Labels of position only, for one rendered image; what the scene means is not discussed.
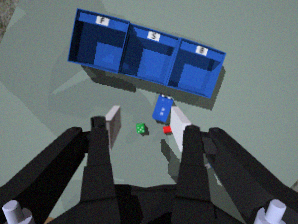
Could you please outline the red battery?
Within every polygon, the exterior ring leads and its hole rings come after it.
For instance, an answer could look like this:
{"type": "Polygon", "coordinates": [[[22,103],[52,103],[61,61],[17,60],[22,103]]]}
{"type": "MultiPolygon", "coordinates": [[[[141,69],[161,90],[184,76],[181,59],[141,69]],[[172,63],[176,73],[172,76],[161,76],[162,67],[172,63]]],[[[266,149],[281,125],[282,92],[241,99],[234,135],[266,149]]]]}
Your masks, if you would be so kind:
{"type": "Polygon", "coordinates": [[[163,131],[164,131],[164,134],[166,134],[166,133],[171,133],[171,132],[172,132],[170,126],[165,126],[165,127],[163,127],[163,131]]]}

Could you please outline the blue rack of three bins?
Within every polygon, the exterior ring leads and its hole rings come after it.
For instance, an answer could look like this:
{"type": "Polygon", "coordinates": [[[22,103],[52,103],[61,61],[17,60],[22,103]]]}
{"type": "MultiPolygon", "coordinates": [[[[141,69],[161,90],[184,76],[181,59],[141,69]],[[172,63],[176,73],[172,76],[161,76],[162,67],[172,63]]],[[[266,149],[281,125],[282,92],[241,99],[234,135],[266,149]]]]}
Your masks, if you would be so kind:
{"type": "Polygon", "coordinates": [[[225,56],[182,37],[77,8],[67,61],[211,98],[225,56]]]}

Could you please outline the green die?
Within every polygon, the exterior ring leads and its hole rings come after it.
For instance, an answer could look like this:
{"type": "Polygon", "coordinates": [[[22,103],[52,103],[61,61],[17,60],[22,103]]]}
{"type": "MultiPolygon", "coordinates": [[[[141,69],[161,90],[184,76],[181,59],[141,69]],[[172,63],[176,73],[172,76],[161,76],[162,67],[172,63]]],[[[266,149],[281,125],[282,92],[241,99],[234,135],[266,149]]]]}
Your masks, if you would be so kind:
{"type": "Polygon", "coordinates": [[[145,133],[144,123],[137,123],[136,129],[137,129],[137,133],[145,133]]]}

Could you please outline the blue nine-volt battery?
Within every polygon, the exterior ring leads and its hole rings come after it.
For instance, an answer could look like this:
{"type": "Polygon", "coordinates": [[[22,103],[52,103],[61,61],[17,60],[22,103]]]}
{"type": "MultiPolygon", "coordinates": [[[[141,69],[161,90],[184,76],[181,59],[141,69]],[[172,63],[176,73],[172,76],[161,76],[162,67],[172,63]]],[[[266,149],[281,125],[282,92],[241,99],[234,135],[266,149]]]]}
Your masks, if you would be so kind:
{"type": "Polygon", "coordinates": [[[171,97],[166,97],[165,95],[159,95],[152,115],[153,119],[166,122],[173,101],[174,100],[171,97]]]}

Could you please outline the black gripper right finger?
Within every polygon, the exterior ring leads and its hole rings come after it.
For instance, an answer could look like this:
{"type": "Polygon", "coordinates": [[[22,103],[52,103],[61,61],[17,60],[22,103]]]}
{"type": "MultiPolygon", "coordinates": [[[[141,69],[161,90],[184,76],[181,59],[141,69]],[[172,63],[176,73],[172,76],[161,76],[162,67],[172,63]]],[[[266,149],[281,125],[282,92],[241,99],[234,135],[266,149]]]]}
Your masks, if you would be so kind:
{"type": "Polygon", "coordinates": [[[298,192],[223,129],[202,132],[191,124],[171,106],[170,128],[182,152],[171,224],[215,224],[203,153],[246,224],[298,224],[298,192]]]}

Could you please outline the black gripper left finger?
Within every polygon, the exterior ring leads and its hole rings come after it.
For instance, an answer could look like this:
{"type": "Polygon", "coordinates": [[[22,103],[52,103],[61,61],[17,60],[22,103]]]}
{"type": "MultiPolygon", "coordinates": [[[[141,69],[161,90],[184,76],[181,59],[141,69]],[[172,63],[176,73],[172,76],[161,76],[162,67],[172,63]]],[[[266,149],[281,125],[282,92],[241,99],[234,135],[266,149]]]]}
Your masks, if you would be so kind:
{"type": "Polygon", "coordinates": [[[121,224],[109,154],[121,128],[121,108],[90,119],[91,133],[67,129],[0,187],[0,224],[44,224],[85,153],[75,224],[121,224]]]}

